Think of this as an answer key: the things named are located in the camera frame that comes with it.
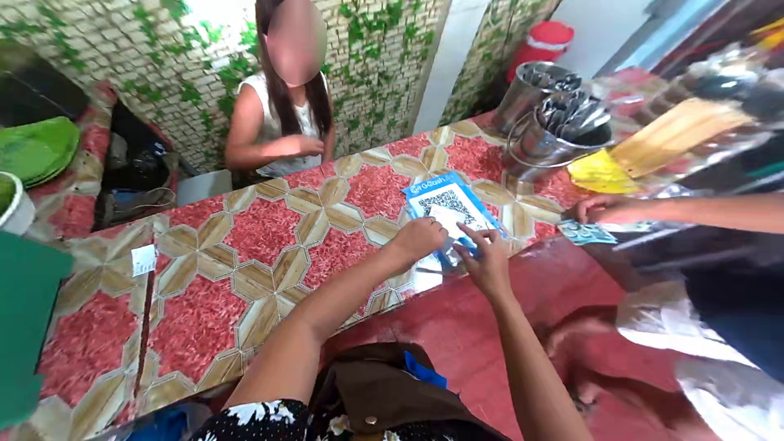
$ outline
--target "paper receipt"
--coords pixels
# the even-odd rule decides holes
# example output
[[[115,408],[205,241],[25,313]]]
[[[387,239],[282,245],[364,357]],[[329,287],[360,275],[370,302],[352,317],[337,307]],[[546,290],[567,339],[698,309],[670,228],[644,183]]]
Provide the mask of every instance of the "paper receipt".
[[[460,228],[457,228],[458,222],[465,223],[465,214],[456,210],[452,210],[451,208],[434,205],[430,208],[430,216],[435,218],[436,221],[441,223],[441,225],[446,228],[446,231],[449,233],[449,237],[458,239],[466,235],[460,230]]]
[[[142,246],[131,250],[131,261],[133,262],[133,277],[150,272],[155,269],[158,261],[158,250],[155,244]]]

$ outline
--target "hand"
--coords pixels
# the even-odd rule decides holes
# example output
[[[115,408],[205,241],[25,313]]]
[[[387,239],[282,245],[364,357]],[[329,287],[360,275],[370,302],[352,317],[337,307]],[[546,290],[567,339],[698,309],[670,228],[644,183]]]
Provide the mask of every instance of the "hand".
[[[448,236],[432,217],[419,217],[408,222],[392,240],[384,246],[394,263],[394,274],[406,272],[419,259],[439,250]]]
[[[619,195],[596,195],[584,199],[574,207],[575,219],[580,224],[631,224],[651,220],[655,201],[627,198]]]
[[[324,153],[324,142],[306,135],[288,135],[292,156],[311,156]]]
[[[477,244],[479,249],[480,257],[474,259],[464,246],[458,243],[452,246],[463,258],[468,274],[477,287],[490,300],[511,294],[509,250],[501,239],[501,233],[498,230],[474,231],[461,223],[457,226]]]

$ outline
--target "long dark hair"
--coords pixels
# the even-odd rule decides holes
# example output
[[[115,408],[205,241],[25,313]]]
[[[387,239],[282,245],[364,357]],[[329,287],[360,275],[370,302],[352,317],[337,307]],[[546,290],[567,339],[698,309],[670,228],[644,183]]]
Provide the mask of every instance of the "long dark hair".
[[[263,37],[270,30],[270,21],[275,8],[281,3],[283,0],[258,0],[256,2],[256,31],[259,33],[259,61],[267,77],[267,92],[272,99],[278,117],[281,119],[281,133],[286,136],[302,133],[302,128],[294,113],[289,87],[272,67],[270,54],[267,52],[267,44]],[[332,128],[332,111],[329,109],[329,97],[320,73],[305,83],[305,97],[313,110],[314,123],[323,140]]]

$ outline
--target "stainless steel bucket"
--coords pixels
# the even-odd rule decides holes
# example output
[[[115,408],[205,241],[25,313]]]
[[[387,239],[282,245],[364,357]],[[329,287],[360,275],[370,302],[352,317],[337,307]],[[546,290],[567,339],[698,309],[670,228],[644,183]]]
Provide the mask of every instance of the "stainless steel bucket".
[[[609,123],[599,127],[596,144],[578,145],[545,130],[535,113],[530,111],[518,119],[506,137],[503,163],[509,174],[518,179],[533,182],[613,143]]]
[[[493,126],[502,133],[511,132],[512,126],[518,119],[532,111],[551,93],[555,92],[550,89],[540,89],[523,80],[523,72],[529,66],[536,66],[537,71],[545,72],[553,78],[563,78],[572,73],[549,61],[529,61],[517,66],[514,71],[514,80],[509,86],[509,90],[506,91],[506,95],[503,96],[501,104],[496,108],[492,119]]]

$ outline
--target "red container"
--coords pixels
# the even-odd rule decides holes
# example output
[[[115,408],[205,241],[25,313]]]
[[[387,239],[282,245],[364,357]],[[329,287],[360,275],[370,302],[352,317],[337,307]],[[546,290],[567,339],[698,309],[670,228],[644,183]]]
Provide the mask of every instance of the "red container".
[[[575,30],[560,21],[543,21],[531,28],[528,40],[520,45],[514,62],[506,73],[506,82],[514,80],[514,70],[528,61],[555,61],[566,52]]]

